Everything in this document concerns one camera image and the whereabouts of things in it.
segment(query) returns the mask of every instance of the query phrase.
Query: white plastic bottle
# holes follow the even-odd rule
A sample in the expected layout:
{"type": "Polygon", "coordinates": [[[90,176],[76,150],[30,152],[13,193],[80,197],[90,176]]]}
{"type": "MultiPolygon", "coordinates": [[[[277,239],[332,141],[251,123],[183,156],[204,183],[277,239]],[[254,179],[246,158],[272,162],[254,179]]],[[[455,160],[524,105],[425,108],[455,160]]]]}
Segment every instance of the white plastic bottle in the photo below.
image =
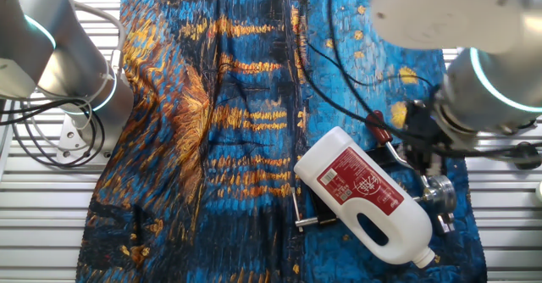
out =
{"type": "Polygon", "coordinates": [[[419,268],[434,259],[428,215],[340,127],[323,136],[294,171],[377,258],[389,264],[413,261],[419,268]],[[386,234],[385,245],[363,230],[359,214],[386,234]]]}

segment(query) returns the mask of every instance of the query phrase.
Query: bottle handle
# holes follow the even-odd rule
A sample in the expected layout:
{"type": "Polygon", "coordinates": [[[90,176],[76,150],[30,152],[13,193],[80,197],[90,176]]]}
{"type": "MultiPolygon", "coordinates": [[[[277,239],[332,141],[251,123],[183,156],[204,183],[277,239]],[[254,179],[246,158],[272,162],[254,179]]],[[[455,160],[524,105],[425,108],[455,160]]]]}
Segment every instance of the bottle handle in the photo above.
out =
{"type": "Polygon", "coordinates": [[[390,237],[388,235],[388,243],[383,245],[383,246],[380,246],[379,244],[377,244],[375,241],[373,241],[373,238],[371,238],[371,236],[369,236],[367,234],[367,232],[365,232],[365,230],[362,228],[362,226],[359,224],[359,221],[357,220],[357,215],[358,214],[362,214],[362,212],[356,212],[356,213],[350,213],[348,214],[346,217],[347,217],[347,222],[350,223],[348,225],[348,223],[345,223],[348,228],[350,228],[350,230],[354,233],[354,235],[360,239],[360,241],[362,241],[363,245],[365,245],[365,247],[367,247],[375,256],[377,256],[377,258],[380,258],[382,259],[382,249],[385,248],[386,246],[388,246],[390,244],[390,237]]]}

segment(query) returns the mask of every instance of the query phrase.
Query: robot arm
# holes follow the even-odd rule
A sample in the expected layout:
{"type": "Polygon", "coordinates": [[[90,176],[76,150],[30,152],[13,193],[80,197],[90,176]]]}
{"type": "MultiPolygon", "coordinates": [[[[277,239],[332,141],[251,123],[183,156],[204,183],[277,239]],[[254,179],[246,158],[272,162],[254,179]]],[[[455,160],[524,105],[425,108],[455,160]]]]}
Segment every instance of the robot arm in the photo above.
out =
{"type": "MultiPolygon", "coordinates": [[[[114,50],[108,62],[77,20],[76,8],[92,12],[74,0],[0,0],[0,95],[25,99],[39,83],[47,97],[85,99],[103,122],[102,149],[112,151],[130,116],[133,93],[121,77],[120,51],[114,50]]],[[[124,35],[119,38],[120,43],[123,40],[124,35]]],[[[83,142],[63,142],[69,138],[61,136],[60,144],[66,148],[90,144],[88,118],[76,105],[61,108],[68,116],[63,133],[72,137],[78,133],[83,142]]],[[[61,162],[71,162],[74,155],[68,158],[58,150],[61,162]]]]}
{"type": "Polygon", "coordinates": [[[465,47],[432,108],[451,138],[512,134],[542,114],[542,0],[373,0],[377,32],[401,47],[465,47]]]}

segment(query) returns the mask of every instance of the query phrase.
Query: fabric cloth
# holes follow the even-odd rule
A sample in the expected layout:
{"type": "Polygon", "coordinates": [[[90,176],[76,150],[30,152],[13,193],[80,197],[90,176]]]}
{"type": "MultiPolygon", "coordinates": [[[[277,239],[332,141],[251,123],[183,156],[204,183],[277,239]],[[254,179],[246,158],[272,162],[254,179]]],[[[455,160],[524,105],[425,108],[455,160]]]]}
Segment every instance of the fabric cloth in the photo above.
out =
{"type": "MultiPolygon", "coordinates": [[[[426,269],[376,259],[343,225],[294,226],[291,187],[303,216],[307,188],[296,160],[342,126],[363,148],[365,126],[317,97],[299,69],[295,32],[332,55],[326,0],[122,0],[129,31],[125,70],[135,107],[91,200],[78,282],[474,282],[485,264],[468,200],[466,167],[450,160],[456,233],[434,236],[426,269]]],[[[361,81],[445,71],[439,51],[409,51],[371,27],[369,0],[335,0],[346,68],[361,81]]],[[[338,70],[303,48],[312,78],[360,115],[338,70]]],[[[358,87],[399,125],[407,99],[427,96],[412,78],[358,87]]],[[[392,175],[412,195],[407,171],[392,175]]]]}

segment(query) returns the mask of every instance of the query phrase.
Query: black cable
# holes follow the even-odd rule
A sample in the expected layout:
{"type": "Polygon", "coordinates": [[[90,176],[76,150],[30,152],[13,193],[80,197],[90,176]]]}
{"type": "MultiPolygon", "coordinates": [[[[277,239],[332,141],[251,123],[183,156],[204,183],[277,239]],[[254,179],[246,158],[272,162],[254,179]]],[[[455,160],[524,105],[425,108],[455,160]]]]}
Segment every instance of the black cable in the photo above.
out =
{"type": "MultiPolygon", "coordinates": [[[[313,46],[310,42],[307,42],[307,45],[315,52],[315,53],[318,53],[318,55],[320,55],[321,57],[327,59],[330,63],[332,63],[335,67],[339,68],[339,65],[332,59],[330,58],[329,56],[325,55],[324,53],[322,53],[321,51],[319,51],[315,46],[313,46]]],[[[362,83],[361,81],[359,80],[356,80],[354,79],[351,75],[348,75],[348,78],[353,81],[354,83],[360,85],[360,86],[366,86],[366,87],[376,87],[380,84],[383,84],[385,83],[386,81],[388,80],[394,80],[394,79],[399,79],[401,77],[406,77],[406,78],[413,78],[413,79],[418,79],[422,82],[424,82],[425,84],[427,84],[429,86],[429,88],[433,88],[434,85],[431,84],[431,82],[421,76],[418,76],[418,75],[392,75],[392,76],[388,76],[388,77],[385,77],[383,80],[379,80],[378,82],[376,83],[362,83]]]]}
{"type": "MultiPolygon", "coordinates": [[[[68,103],[73,103],[74,105],[76,106],[80,106],[81,104],[84,104],[83,102],[79,102],[79,101],[69,101],[68,103]]],[[[86,113],[85,109],[84,108],[80,108],[80,110],[83,112],[83,114],[89,118],[88,116],[88,113],[86,113]]],[[[91,140],[91,144],[89,145],[89,148],[83,153],[83,156],[81,156],[80,158],[77,158],[75,161],[71,162],[71,163],[68,163],[68,164],[61,164],[57,161],[55,161],[54,159],[52,159],[51,157],[49,157],[47,155],[47,153],[43,150],[43,148],[41,147],[41,145],[39,144],[39,142],[37,142],[36,138],[32,135],[32,132],[31,132],[31,129],[30,129],[30,126],[28,125],[28,123],[24,120],[24,123],[25,123],[25,127],[26,127],[26,130],[28,131],[29,133],[29,136],[30,136],[30,139],[34,142],[34,144],[36,144],[36,147],[38,148],[38,150],[40,150],[41,154],[43,154],[43,156],[45,156],[49,161],[50,163],[46,162],[46,161],[43,161],[41,159],[39,159],[38,157],[34,156],[29,150],[28,148],[25,146],[25,144],[22,142],[21,138],[20,138],[20,135],[19,135],[19,131],[17,130],[17,126],[16,125],[13,125],[13,129],[14,129],[14,136],[15,136],[15,140],[19,143],[19,145],[21,146],[21,148],[23,148],[23,150],[32,158],[34,159],[35,161],[37,161],[38,163],[40,164],[45,164],[45,165],[48,165],[48,166],[55,166],[55,167],[59,167],[61,169],[71,169],[71,168],[75,168],[75,167],[79,167],[79,166],[82,166],[82,165],[85,165],[85,164],[88,164],[90,161],[92,161],[99,153],[100,151],[102,150],[103,148],[103,144],[105,142],[105,129],[103,127],[103,123],[102,121],[100,120],[100,118],[97,116],[97,115],[93,115],[93,120],[91,121],[91,130],[92,130],[92,140],[91,140]],[[95,122],[94,122],[94,119],[97,121],[97,124],[99,125],[100,127],[100,131],[101,131],[101,134],[102,134],[102,140],[100,142],[100,145],[97,149],[97,151],[93,154],[93,155],[90,155],[90,151],[92,150],[93,146],[94,146],[94,142],[96,140],[96,127],[95,127],[95,122]]]]}
{"type": "Polygon", "coordinates": [[[14,109],[14,110],[0,110],[0,114],[22,114],[22,113],[28,113],[31,111],[35,111],[42,108],[56,108],[58,106],[65,105],[67,103],[71,103],[71,100],[60,100],[60,101],[53,101],[50,103],[42,104],[42,105],[36,105],[30,108],[20,108],[20,109],[14,109]]]}
{"type": "MultiPolygon", "coordinates": [[[[66,104],[66,103],[70,103],[71,101],[65,100],[65,101],[59,101],[59,102],[61,102],[62,104],[66,104]]],[[[12,124],[15,124],[15,123],[19,123],[21,121],[24,121],[24,120],[26,120],[28,118],[34,117],[35,115],[41,114],[41,113],[43,113],[45,111],[48,111],[49,109],[53,109],[53,108],[56,108],[56,107],[58,107],[58,105],[56,103],[53,103],[53,102],[45,104],[45,105],[41,105],[41,106],[39,106],[40,109],[37,109],[36,111],[32,112],[31,114],[23,115],[22,117],[17,118],[17,119],[8,119],[7,121],[0,122],[0,126],[12,125],[12,124]]],[[[17,111],[19,111],[19,110],[14,110],[13,112],[12,111],[3,112],[3,113],[8,113],[9,116],[11,116],[11,114],[17,114],[16,113],[17,111]]]]}
{"type": "MultiPolygon", "coordinates": [[[[299,11],[299,17],[300,19],[302,19],[302,16],[304,14],[304,8],[307,7],[307,0],[301,0],[301,6],[300,6],[300,11],[299,11]]],[[[336,41],[333,41],[333,47],[336,47],[336,41]]],[[[364,119],[363,117],[359,116],[358,114],[354,114],[353,112],[349,111],[348,109],[346,108],[343,108],[341,107],[339,104],[335,103],[333,100],[331,100],[329,97],[327,97],[317,86],[316,84],[314,83],[314,81],[312,80],[311,76],[308,74],[307,72],[307,69],[305,68],[305,64],[303,62],[303,55],[301,53],[301,33],[300,31],[296,32],[296,51],[297,51],[297,54],[298,54],[298,57],[300,58],[300,64],[301,64],[301,71],[303,73],[303,75],[305,76],[307,82],[311,85],[311,87],[313,88],[313,90],[326,102],[328,103],[330,106],[332,106],[333,108],[335,108],[336,110],[342,112],[343,114],[353,118],[353,119],[356,119],[356,120],[359,120],[360,122],[363,122],[365,123],[366,125],[371,125],[371,126],[375,126],[375,127],[378,127],[380,129],[383,129],[383,130],[387,130],[389,131],[390,133],[392,133],[393,135],[396,135],[398,138],[402,139],[403,141],[405,142],[408,142],[412,145],[415,145],[417,147],[423,147],[423,149],[425,149],[426,151],[428,152],[432,152],[432,153],[436,153],[436,154],[439,154],[440,156],[442,157],[449,157],[449,158],[464,158],[464,157],[488,157],[488,156],[492,156],[492,155],[496,155],[496,154],[504,154],[504,153],[509,153],[511,151],[513,151],[515,149],[515,147],[510,147],[510,148],[503,148],[503,149],[500,149],[500,150],[493,150],[493,151],[458,151],[458,150],[446,150],[446,149],[443,149],[443,148],[440,148],[440,147],[435,147],[435,146],[432,146],[430,144],[428,144],[427,142],[425,142],[424,140],[422,139],[419,139],[419,138],[416,138],[415,136],[412,136],[412,135],[409,135],[405,132],[402,132],[402,131],[399,131],[399,130],[396,130],[395,128],[393,127],[390,127],[389,125],[387,125],[386,123],[374,123],[372,121],[368,121],[366,119],[364,119]]],[[[341,71],[341,73],[343,75],[346,74],[346,77],[348,77],[349,75],[344,71],[344,68],[343,70],[341,71]]],[[[542,147],[542,142],[539,142],[539,143],[535,143],[534,146],[536,147],[542,147]]]]}
{"type": "MultiPolygon", "coordinates": [[[[20,107],[24,108],[25,105],[22,102],[20,102],[20,107]]],[[[86,116],[86,118],[89,119],[89,114],[87,112],[85,112],[84,108],[81,111],[86,116]]],[[[50,158],[49,155],[47,155],[47,153],[45,153],[45,151],[41,148],[40,143],[36,140],[36,138],[32,134],[32,130],[30,129],[30,125],[28,124],[28,120],[24,120],[23,124],[25,125],[26,131],[28,132],[28,135],[29,135],[30,139],[32,140],[32,142],[34,142],[34,144],[36,145],[37,149],[41,152],[41,154],[43,154],[43,156],[45,158],[47,158],[47,159],[49,159],[51,161],[52,164],[50,164],[50,165],[58,166],[58,163],[54,159],[50,158]]],[[[89,145],[88,149],[83,153],[83,156],[81,156],[80,158],[76,159],[75,161],[73,161],[71,163],[62,164],[63,166],[69,167],[71,165],[77,164],[78,162],[80,162],[84,158],[91,155],[92,147],[94,147],[94,142],[96,141],[96,128],[95,128],[94,124],[92,123],[92,121],[91,121],[90,125],[91,125],[92,139],[91,139],[91,144],[89,145]]]]}

